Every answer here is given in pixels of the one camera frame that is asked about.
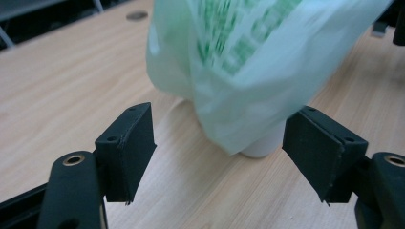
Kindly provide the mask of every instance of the screw hole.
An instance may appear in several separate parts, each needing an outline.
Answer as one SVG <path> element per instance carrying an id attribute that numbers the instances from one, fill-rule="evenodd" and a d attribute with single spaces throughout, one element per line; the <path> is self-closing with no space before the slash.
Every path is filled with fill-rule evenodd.
<path id="1" fill-rule="evenodd" d="M 107 138 L 108 141 L 115 141 L 117 139 L 118 138 L 116 136 L 110 136 L 110 137 Z"/>
<path id="2" fill-rule="evenodd" d="M 80 164 L 84 160 L 83 155 L 75 155 L 75 156 L 69 156 L 63 161 L 64 166 L 74 166 L 77 164 Z"/>
<path id="3" fill-rule="evenodd" d="M 345 140 L 349 141 L 349 142 L 354 142 L 354 139 L 351 137 L 345 137 Z"/>
<path id="4" fill-rule="evenodd" d="M 395 166 L 405 167 L 405 160 L 398 156 L 385 156 L 385 160 Z"/>
<path id="5" fill-rule="evenodd" d="M 128 21 L 139 21 L 141 19 L 144 19 L 148 16 L 148 12 L 147 11 L 135 11 L 135 12 L 131 12 L 129 13 L 126 18 Z"/>
<path id="6" fill-rule="evenodd" d="M 75 229 L 80 224 L 78 219 L 66 219 L 57 227 L 58 229 Z"/>

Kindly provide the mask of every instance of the wood grain surface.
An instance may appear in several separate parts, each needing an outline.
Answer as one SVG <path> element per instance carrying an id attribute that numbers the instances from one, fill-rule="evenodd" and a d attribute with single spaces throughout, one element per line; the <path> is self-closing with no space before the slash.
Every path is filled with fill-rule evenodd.
<path id="1" fill-rule="evenodd" d="M 0 53 L 0 201 L 47 182 L 53 162 L 150 101 L 158 148 L 134 203 L 108 203 L 110 228 L 356 228 L 349 204 L 321 203 L 287 154 L 228 156 L 190 102 L 157 91 L 145 70 L 149 19 L 137 0 Z M 367 31 L 312 99 L 370 142 L 405 155 L 405 48 Z"/>

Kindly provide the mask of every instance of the dark floor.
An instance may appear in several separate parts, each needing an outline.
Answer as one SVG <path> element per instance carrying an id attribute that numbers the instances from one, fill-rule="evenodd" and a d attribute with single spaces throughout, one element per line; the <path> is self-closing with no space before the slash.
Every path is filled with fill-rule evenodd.
<path id="1" fill-rule="evenodd" d="M 129 0 L 101 0 L 105 10 Z M 96 13 L 93 0 L 70 0 L 31 12 L 22 16 L 0 22 L 0 26 L 15 43 L 30 40 L 48 31 L 53 31 L 65 25 Z M 0 39 L 0 50 L 6 44 Z"/>

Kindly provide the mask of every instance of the green plastic bag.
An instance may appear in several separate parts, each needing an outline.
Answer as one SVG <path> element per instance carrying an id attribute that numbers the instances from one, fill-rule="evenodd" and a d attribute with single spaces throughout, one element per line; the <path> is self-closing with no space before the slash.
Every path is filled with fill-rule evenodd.
<path id="1" fill-rule="evenodd" d="M 306 104 L 390 2 L 155 0 L 147 71 L 235 154 Z"/>

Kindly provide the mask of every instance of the paper cup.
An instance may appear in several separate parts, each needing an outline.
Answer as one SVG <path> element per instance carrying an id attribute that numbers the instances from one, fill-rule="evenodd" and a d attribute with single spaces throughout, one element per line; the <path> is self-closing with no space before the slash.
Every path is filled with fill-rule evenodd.
<path id="1" fill-rule="evenodd" d="M 281 122 L 270 133 L 242 150 L 241 154 L 248 157 L 261 158 L 273 153 L 283 141 L 285 127 L 286 122 Z"/>

